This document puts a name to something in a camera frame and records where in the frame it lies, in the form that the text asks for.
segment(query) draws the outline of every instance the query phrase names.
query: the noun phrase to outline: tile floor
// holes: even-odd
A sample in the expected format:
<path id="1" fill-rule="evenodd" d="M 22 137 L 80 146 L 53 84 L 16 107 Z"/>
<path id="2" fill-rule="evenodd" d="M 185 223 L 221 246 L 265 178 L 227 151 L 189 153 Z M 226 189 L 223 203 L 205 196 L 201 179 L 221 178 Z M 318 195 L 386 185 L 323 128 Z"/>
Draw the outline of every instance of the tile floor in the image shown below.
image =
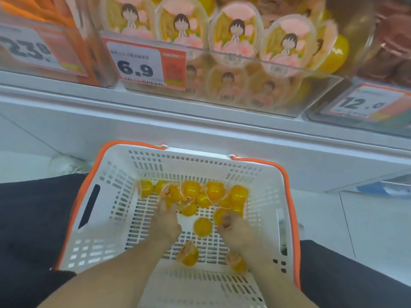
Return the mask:
<path id="1" fill-rule="evenodd" d="M 0 151 L 0 183 L 47 177 L 50 158 Z M 411 286 L 411 200 L 292 190 L 305 238 Z"/>

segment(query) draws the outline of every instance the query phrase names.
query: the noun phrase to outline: white plastic basket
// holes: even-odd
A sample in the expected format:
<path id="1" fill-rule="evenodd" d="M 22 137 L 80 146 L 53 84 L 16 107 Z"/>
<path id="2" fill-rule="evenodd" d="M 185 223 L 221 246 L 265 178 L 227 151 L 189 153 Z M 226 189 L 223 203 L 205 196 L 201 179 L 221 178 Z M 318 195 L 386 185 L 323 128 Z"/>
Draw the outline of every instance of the white plastic basket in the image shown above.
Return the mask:
<path id="1" fill-rule="evenodd" d="M 138 199 L 135 181 L 192 179 L 204 184 L 222 181 L 249 188 L 244 218 L 259 233 L 273 262 L 300 287 L 300 241 L 288 175 L 279 165 L 235 155 L 154 146 L 138 142 L 109 142 L 101 150 L 75 200 L 64 248 L 56 269 L 82 272 L 113 258 L 148 234 L 157 196 Z M 263 307 L 263 297 L 250 273 L 234 274 L 225 263 L 228 248 L 216 232 L 197 238 L 192 229 L 199 216 L 213 218 L 215 208 L 195 216 L 178 215 L 179 241 L 157 265 L 141 307 Z M 279 222 L 285 225 L 280 242 Z M 200 256 L 193 267 L 176 261 L 187 240 L 194 240 Z M 287 255 L 280 252 L 286 244 Z"/>

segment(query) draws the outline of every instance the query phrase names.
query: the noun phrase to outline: shoe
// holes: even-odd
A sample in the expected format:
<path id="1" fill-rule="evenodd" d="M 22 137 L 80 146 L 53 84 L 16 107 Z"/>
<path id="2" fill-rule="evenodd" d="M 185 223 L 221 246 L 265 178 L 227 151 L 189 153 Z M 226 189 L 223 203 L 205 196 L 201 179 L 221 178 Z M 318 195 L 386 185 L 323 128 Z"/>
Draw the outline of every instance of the shoe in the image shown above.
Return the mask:
<path id="1" fill-rule="evenodd" d="M 56 155 L 51 158 L 47 169 L 49 177 L 69 174 L 88 174 L 92 166 L 68 155 Z"/>

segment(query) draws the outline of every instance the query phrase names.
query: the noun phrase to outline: price tag holder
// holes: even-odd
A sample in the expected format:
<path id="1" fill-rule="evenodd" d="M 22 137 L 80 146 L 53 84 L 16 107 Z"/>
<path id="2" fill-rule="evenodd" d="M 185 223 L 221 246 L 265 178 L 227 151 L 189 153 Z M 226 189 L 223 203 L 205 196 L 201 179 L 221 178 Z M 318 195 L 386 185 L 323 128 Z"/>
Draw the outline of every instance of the price tag holder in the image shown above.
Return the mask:
<path id="1" fill-rule="evenodd" d="M 411 93 L 388 87 L 362 84 L 336 105 L 321 113 L 382 121 L 411 108 Z"/>
<path id="2" fill-rule="evenodd" d="M 185 90 L 186 52 L 103 38 L 123 80 Z"/>
<path id="3" fill-rule="evenodd" d="M 41 68 L 88 76 L 62 32 L 45 30 L 41 34 L 32 28 L 0 23 L 0 45 L 14 59 Z"/>

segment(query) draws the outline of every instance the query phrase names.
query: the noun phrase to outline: person's right hand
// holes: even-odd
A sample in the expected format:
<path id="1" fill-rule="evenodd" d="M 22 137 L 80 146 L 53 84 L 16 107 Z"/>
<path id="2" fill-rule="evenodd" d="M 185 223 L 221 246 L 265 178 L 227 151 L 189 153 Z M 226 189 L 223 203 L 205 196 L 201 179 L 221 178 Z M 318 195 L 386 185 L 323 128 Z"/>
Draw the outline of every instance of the person's right hand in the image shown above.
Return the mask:
<path id="1" fill-rule="evenodd" d="M 235 212 L 228 212 L 224 221 L 217 227 L 218 233 L 230 250 L 243 255 L 250 248 L 259 246 L 259 237 L 252 231 L 250 224 Z"/>

